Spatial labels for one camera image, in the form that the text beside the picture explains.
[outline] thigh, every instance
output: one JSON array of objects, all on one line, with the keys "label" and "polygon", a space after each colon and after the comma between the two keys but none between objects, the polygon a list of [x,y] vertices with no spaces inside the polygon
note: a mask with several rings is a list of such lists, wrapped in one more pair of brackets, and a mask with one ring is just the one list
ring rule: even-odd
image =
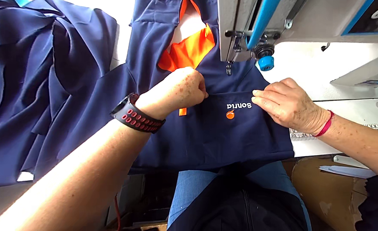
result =
[{"label": "thigh", "polygon": [[266,189],[280,190],[284,192],[289,192],[297,196],[302,205],[303,212],[305,214],[306,223],[308,230],[311,231],[311,224],[309,219],[309,213],[307,212],[306,206],[303,200],[300,198],[299,193],[296,191],[289,176],[282,165],[282,162],[276,161],[267,165],[260,167],[258,170],[248,174],[246,176],[250,181],[264,187]]},{"label": "thigh", "polygon": [[200,170],[179,172],[169,211],[168,228],[216,176],[216,173]]}]

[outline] measuring tape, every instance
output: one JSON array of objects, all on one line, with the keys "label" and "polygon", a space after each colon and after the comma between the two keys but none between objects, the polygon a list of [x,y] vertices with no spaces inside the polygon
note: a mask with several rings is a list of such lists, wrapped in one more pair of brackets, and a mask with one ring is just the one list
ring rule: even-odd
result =
[{"label": "measuring tape", "polygon": [[[378,124],[364,124],[364,126],[378,130]],[[317,140],[317,138],[314,137],[313,135],[306,134],[303,132],[298,132],[291,128],[289,128],[289,134],[290,134],[291,141]]]}]

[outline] orange tab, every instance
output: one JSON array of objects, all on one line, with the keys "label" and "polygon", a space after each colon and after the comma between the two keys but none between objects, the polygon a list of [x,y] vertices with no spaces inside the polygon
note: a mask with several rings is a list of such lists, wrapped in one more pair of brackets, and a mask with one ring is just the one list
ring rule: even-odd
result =
[{"label": "orange tab", "polygon": [[179,116],[184,116],[184,115],[186,115],[186,108],[179,109]]}]

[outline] left hand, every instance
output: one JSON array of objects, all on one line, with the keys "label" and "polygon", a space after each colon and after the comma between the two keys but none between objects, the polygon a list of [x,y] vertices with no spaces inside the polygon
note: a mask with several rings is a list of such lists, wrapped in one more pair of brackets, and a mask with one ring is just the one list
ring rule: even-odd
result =
[{"label": "left hand", "polygon": [[135,106],[147,115],[163,120],[172,111],[199,104],[208,96],[202,74],[185,67],[176,69],[142,94]]}]

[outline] blue knob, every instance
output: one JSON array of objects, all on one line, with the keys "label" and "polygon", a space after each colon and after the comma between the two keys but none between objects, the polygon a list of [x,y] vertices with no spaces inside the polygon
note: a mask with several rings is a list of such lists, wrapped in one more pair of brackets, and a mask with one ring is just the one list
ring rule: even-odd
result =
[{"label": "blue knob", "polygon": [[274,58],[271,55],[264,56],[258,63],[261,71],[270,71],[274,67]]}]

